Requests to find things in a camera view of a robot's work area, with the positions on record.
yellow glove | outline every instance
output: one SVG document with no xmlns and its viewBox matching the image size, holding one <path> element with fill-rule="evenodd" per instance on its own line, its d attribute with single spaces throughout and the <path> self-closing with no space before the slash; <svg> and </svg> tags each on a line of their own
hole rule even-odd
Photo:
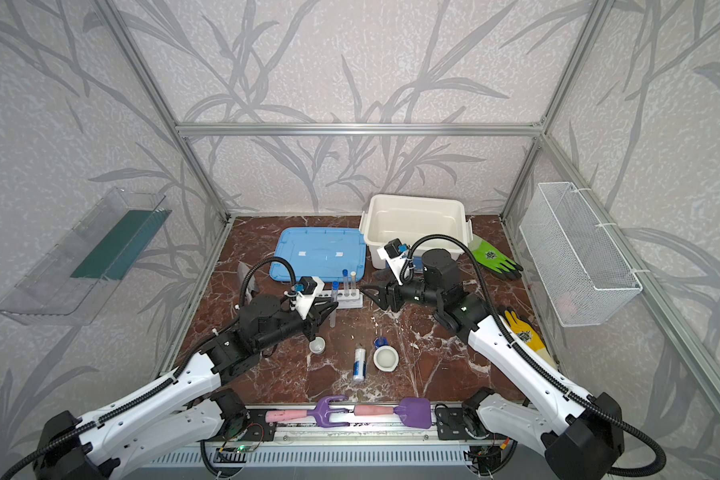
<svg viewBox="0 0 720 480">
<path fill-rule="evenodd" d="M 509 325 L 510 330 L 512 330 L 520 340 L 525 342 L 525 344 L 528 345 L 531 350 L 536 352 L 538 356 L 540 356 L 547 363 L 549 363 L 553 369 L 557 370 L 557 366 L 555 365 L 554 360 L 552 360 L 552 357 L 547 351 L 547 347 L 544 345 L 544 341 L 541 340 L 539 334 L 536 333 L 534 329 L 531 328 L 531 326 L 528 325 L 528 323 L 526 322 L 526 320 L 528 319 L 522 317 L 521 320 L 520 317 L 518 317 L 518 313 L 515 312 L 511 306 L 500 306 L 499 311 L 504 312 L 504 318 L 507 320 L 507 324 Z"/>
</svg>

green glove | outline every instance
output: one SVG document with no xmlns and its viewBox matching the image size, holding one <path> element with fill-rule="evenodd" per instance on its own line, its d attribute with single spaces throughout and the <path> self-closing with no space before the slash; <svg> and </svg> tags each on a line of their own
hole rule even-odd
<svg viewBox="0 0 720 480">
<path fill-rule="evenodd" d="M 495 246 L 475 235 L 471 244 L 480 239 L 480 246 L 472 249 L 474 258 L 485 265 L 489 271 L 501 280 L 518 280 L 523 267 L 514 260 L 502 254 Z"/>
</svg>

purple shovel blade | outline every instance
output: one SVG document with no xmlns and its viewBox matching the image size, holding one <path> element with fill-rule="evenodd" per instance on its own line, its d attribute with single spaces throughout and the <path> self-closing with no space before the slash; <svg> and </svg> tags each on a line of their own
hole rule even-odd
<svg viewBox="0 0 720 480">
<path fill-rule="evenodd" d="M 413 428 L 432 426 L 432 409 L 426 398 L 406 397 L 394 408 L 403 425 Z"/>
</svg>

glove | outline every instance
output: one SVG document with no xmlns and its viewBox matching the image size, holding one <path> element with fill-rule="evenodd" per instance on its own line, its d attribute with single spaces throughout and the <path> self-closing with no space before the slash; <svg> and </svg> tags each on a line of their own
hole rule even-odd
<svg viewBox="0 0 720 480">
<path fill-rule="evenodd" d="M 481 238 L 480 240 L 482 240 L 480 246 L 472 250 L 474 258 L 485 265 L 500 280 L 518 280 L 523 267 L 502 254 L 495 246 Z"/>
<path fill-rule="evenodd" d="M 538 356 L 549 363 L 553 369 L 557 370 L 557 366 L 547 351 L 544 341 L 542 341 L 539 334 L 536 333 L 530 325 L 528 325 L 528 318 L 525 316 L 518 317 L 518 313 L 515 312 L 511 306 L 500 306 L 499 312 L 504 314 L 504 318 L 506 319 L 510 330 L 512 330 L 512 332 L 514 332 L 520 340 L 528 345 L 528 348 L 535 351 Z"/>
</svg>

brown marble surface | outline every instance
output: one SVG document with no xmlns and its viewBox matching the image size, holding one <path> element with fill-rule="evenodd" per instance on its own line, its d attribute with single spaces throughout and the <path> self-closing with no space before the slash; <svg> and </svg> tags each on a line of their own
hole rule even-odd
<svg viewBox="0 0 720 480">
<path fill-rule="evenodd" d="M 507 239 L 497 216 L 472 216 L 472 230 L 510 255 Z M 238 217 L 224 245 L 201 304 L 182 344 L 182 353 L 192 343 L 232 320 L 230 306 L 237 303 L 240 285 L 237 265 L 249 265 L 275 252 L 280 233 L 290 226 L 356 227 L 359 216 L 288 216 Z M 360 284 L 373 282 L 375 271 L 366 251 L 365 275 Z M 463 278 L 474 291 L 474 270 L 462 255 L 459 259 Z M 497 306 L 511 305 L 529 317 L 540 331 L 520 280 L 504 282 L 483 269 L 489 293 Z M 279 295 L 282 283 L 269 278 L 269 266 L 256 272 L 261 292 Z M 431 401 L 461 401 L 479 387 L 489 386 L 508 399 L 522 394 L 501 371 L 456 337 L 448 338 L 444 328 L 432 320 L 432 308 L 406 305 L 401 312 L 384 312 L 365 299 L 362 309 L 337 310 L 336 328 L 328 321 L 319 335 L 326 340 L 322 355 L 313 355 L 304 336 L 293 337 L 278 346 L 275 355 L 223 388 L 233 388 L 241 399 L 253 403 L 315 402 L 326 395 L 345 394 L 357 402 L 393 402 L 406 396 Z M 380 372 L 371 357 L 373 341 L 385 336 L 400 355 L 398 368 Z M 352 364 L 357 344 L 368 352 L 365 382 L 352 382 Z"/>
</svg>

